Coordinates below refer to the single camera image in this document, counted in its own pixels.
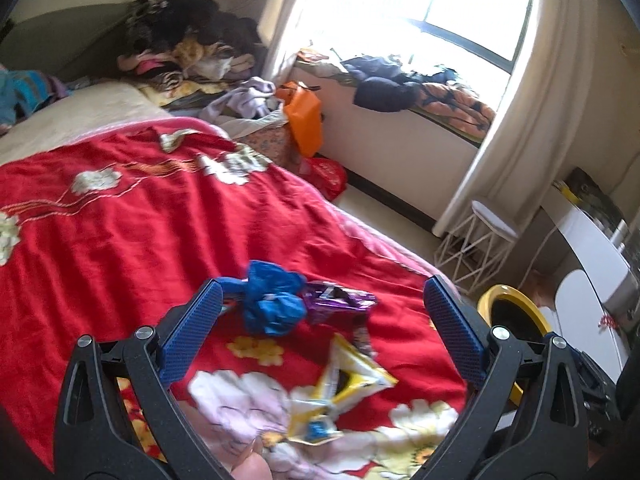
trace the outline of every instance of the white chair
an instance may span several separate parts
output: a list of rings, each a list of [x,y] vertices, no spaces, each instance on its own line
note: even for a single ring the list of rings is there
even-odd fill
[[[513,219],[485,198],[471,202],[471,215],[447,234],[435,253],[435,264],[455,262],[449,275],[457,288],[470,294],[500,270],[520,237]]]

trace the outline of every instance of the white curtain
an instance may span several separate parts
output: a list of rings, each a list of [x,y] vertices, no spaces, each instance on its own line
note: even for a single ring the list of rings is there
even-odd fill
[[[258,33],[269,51],[262,78],[280,85],[286,80],[301,46],[308,45],[298,27],[305,0],[267,0]]]
[[[534,0],[497,117],[443,216],[442,236],[484,196],[524,229],[564,161],[590,90],[598,0]]]

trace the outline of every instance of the screw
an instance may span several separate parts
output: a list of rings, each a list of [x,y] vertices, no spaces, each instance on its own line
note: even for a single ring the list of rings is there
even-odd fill
[[[78,338],[78,346],[80,348],[84,348],[85,346],[89,346],[91,344],[91,336],[90,335],[81,335]]]
[[[566,341],[562,339],[559,335],[555,336],[551,342],[557,346],[558,348],[566,348]]]
[[[503,341],[507,340],[510,336],[509,331],[503,326],[497,326],[493,330],[494,337]]]
[[[141,326],[136,330],[136,337],[138,339],[149,339],[154,334],[154,329],[150,326]]]

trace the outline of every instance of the black baseboard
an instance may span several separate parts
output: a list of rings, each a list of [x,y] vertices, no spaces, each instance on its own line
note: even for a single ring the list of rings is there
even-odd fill
[[[347,172],[347,178],[350,186],[353,186],[357,190],[360,190],[364,194],[369,195],[383,205],[386,205],[389,209],[392,209],[398,214],[401,214],[406,219],[410,220],[418,227],[423,228],[425,231],[431,232],[436,221],[428,215],[425,215],[418,208],[405,202],[401,198],[398,198],[392,193],[389,193],[386,189],[382,189],[372,181],[367,180],[363,176],[355,173],[354,171],[344,168]]]

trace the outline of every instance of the yellow round object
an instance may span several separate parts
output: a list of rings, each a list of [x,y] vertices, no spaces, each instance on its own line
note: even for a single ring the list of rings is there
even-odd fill
[[[514,308],[519,308],[527,317],[529,317],[530,320],[532,320],[536,328],[540,330],[540,336],[551,332],[551,325],[549,325],[536,305],[517,288],[513,288],[509,285],[492,286],[492,288],[482,295],[480,301],[478,301],[478,312],[489,326],[494,325],[492,323],[492,308],[494,307],[495,301],[498,300],[508,301]],[[513,384],[509,398],[516,406],[520,405],[520,400],[522,399],[522,388],[516,383]]]

